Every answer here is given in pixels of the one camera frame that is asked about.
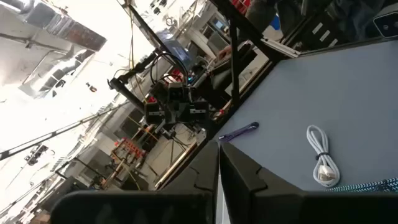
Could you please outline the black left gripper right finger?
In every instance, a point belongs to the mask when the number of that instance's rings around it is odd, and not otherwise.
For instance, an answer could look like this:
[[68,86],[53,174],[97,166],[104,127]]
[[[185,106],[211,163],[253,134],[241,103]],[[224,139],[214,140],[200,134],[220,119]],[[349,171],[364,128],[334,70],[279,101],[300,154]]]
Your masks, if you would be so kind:
[[251,198],[300,197],[300,189],[254,159],[231,143],[220,146],[221,176],[230,187]]

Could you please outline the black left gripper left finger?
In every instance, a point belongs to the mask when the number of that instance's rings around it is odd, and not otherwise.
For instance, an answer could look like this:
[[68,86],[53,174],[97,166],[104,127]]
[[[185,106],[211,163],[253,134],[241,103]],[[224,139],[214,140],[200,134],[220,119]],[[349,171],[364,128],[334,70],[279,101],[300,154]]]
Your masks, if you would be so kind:
[[163,191],[204,189],[212,191],[218,184],[219,145],[209,141]]

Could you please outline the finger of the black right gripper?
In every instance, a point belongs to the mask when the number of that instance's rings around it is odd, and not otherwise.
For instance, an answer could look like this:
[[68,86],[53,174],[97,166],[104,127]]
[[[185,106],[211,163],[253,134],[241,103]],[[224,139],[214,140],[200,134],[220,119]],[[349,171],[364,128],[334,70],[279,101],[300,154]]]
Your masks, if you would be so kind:
[[190,104],[179,103],[177,111],[177,122],[188,123],[190,121]]
[[176,113],[173,108],[173,105],[166,103],[164,105],[164,113],[165,113],[165,123],[166,124],[175,124],[176,123]]

